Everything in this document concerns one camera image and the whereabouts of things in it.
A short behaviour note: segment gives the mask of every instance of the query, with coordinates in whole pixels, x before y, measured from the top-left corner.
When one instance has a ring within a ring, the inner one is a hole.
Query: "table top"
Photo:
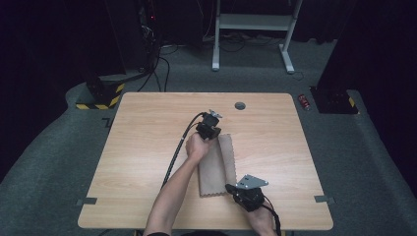
[[[236,109],[236,102],[246,108]],[[332,228],[327,203],[314,198],[324,193],[291,95],[232,92],[125,93],[89,187],[96,203],[84,204],[79,225],[145,228],[182,134],[209,109],[223,116],[221,133],[231,135],[237,180],[250,174],[269,182],[262,190],[282,230]],[[185,158],[183,147],[172,173]],[[200,197],[197,171],[174,228],[250,229],[232,196]]]

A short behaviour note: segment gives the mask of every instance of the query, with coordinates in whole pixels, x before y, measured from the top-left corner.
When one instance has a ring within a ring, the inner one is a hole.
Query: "hand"
[[[270,203],[267,201],[264,202],[266,207],[272,208]],[[258,209],[247,212],[243,209],[246,218],[249,220],[252,228],[261,236],[274,235],[276,233],[273,231],[273,217],[272,213],[264,207],[259,207]]]
[[[186,143],[188,157],[200,162],[208,154],[211,143],[212,141],[204,141],[199,133],[194,133]]]

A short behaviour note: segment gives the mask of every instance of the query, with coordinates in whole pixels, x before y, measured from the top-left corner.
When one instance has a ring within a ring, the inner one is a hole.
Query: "grey carpet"
[[[233,49],[233,44],[222,43]],[[296,231],[295,235],[417,235],[417,204],[379,139],[358,91],[349,94],[360,114],[320,114],[309,93],[326,65],[334,43],[292,42],[294,75],[286,74],[276,45],[220,51],[220,71],[211,70],[211,50],[180,47],[163,55],[171,66],[168,91],[287,92],[295,101],[334,221],[330,231]],[[162,50],[162,54],[175,47]],[[167,66],[156,72],[163,84]],[[137,90],[145,79],[130,81],[123,92]],[[108,135],[106,118],[113,110],[78,110],[84,85],[67,93],[68,110],[25,150],[0,186],[0,235],[89,235],[103,229],[78,226],[81,207]],[[157,91],[151,77],[143,91]],[[305,111],[296,97],[305,93],[313,109]],[[183,232],[175,231],[174,235]],[[254,235],[227,231],[230,235]],[[112,230],[105,235],[132,235]]]

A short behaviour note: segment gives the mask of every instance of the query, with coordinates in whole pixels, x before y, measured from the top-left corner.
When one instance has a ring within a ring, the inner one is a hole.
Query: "metal leg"
[[[289,58],[288,46],[289,46],[289,42],[291,41],[292,33],[294,32],[295,24],[297,23],[298,13],[300,12],[302,3],[303,3],[303,0],[297,1],[295,5],[294,13],[292,14],[291,23],[289,25],[288,32],[285,37],[284,44],[279,44],[279,51],[281,52],[282,59],[284,60],[284,64],[285,64],[285,69],[288,74],[295,73],[294,67],[292,66],[291,59]]]
[[[215,14],[215,36],[214,36],[214,48],[212,50],[212,70],[218,71],[220,69],[220,0],[217,0],[217,10]]]

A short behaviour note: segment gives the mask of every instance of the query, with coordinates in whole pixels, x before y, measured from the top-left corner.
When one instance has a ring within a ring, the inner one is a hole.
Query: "black stand base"
[[[325,114],[358,114],[355,102],[347,92],[334,93],[326,89],[310,87],[317,109]]]
[[[103,90],[97,95],[92,95],[86,86],[76,102],[77,108],[87,109],[112,109],[120,98],[125,84],[103,85]]]

